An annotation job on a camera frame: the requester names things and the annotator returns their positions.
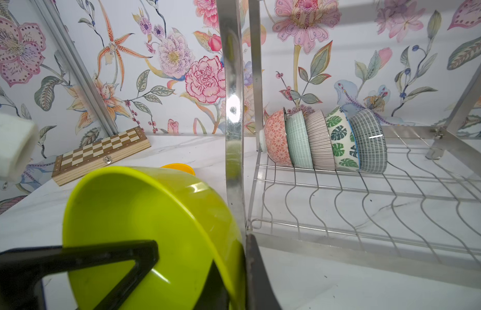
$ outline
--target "yellow-green bowl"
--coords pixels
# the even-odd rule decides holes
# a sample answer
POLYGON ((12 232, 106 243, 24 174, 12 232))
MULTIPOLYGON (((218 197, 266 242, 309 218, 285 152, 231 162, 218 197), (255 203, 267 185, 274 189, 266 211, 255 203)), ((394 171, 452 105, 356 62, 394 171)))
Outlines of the yellow-green bowl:
MULTIPOLYGON (((213 261, 231 306, 244 307, 240 230, 206 183, 179 170, 114 166, 77 184, 65 211, 64 247, 143 239, 156 240, 159 261, 120 309, 192 309, 213 261)), ((133 265, 69 272, 79 308, 93 309, 133 265)))

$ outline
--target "black and white patterned bowl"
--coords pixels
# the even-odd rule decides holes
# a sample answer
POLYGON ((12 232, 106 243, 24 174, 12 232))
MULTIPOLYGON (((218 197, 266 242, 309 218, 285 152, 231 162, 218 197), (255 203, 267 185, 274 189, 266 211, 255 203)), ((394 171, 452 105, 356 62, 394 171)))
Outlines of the black and white patterned bowl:
POLYGON ((362 171, 383 173, 387 168, 387 145, 380 122, 369 109, 349 118, 360 151, 362 171))

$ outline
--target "red patterned bowl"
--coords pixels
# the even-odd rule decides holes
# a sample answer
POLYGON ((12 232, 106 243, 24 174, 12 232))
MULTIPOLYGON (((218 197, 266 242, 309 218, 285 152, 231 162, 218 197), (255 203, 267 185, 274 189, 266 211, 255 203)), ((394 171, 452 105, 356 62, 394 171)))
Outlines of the red patterned bowl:
POLYGON ((287 145, 287 133, 285 132, 286 119, 285 108, 276 111, 266 120, 264 133, 268 156, 277 163, 277 165, 292 167, 289 147, 287 145))

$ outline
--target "wire shelf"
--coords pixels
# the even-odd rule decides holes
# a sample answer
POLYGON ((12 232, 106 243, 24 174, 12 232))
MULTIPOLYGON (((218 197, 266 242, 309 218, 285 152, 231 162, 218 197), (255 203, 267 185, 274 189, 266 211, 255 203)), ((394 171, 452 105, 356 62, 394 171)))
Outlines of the wire shelf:
POLYGON ((481 178, 432 141, 387 139, 384 174, 277 166, 259 152, 247 229, 481 270, 481 178))

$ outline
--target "chessboard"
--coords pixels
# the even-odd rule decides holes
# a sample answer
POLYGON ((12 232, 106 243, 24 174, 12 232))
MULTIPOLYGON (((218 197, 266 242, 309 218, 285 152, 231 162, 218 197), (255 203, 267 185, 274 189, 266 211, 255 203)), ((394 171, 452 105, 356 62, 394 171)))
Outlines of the chessboard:
POLYGON ((150 146, 142 129, 135 127, 58 156, 52 178, 63 185, 150 146))

